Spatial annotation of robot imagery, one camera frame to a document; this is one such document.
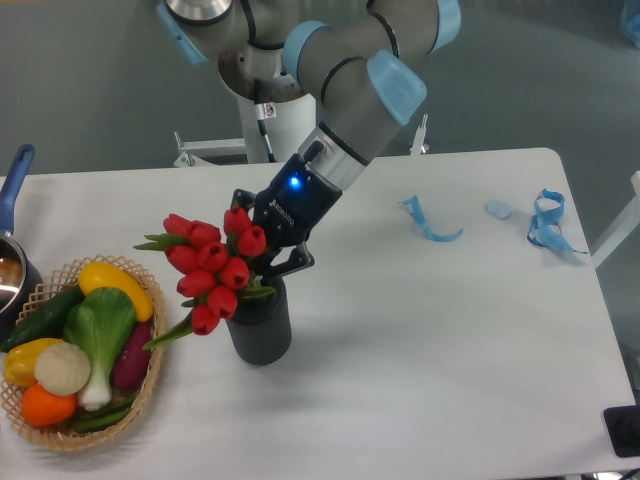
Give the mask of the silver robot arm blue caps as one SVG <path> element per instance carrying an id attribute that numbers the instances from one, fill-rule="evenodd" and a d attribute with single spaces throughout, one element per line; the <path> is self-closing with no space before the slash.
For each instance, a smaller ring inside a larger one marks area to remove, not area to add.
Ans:
<path id="1" fill-rule="evenodd" d="M 305 19 L 298 1 L 160 1 L 156 11 L 190 62 L 217 65 L 245 114 L 248 159 L 281 164 L 264 190 L 233 195 L 265 231 L 253 265 L 264 277 L 313 264 L 312 229 L 426 98 L 410 62 L 461 26 L 455 1 L 370 1 L 340 29 Z"/>

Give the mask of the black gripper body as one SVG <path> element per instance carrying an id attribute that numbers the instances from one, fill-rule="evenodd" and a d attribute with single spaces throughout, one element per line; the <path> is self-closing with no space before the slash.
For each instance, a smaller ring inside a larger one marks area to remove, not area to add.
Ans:
<path id="1" fill-rule="evenodd" d="M 267 246 L 276 250 L 306 241 L 369 163 L 320 123 L 256 194 L 253 223 L 264 230 Z"/>

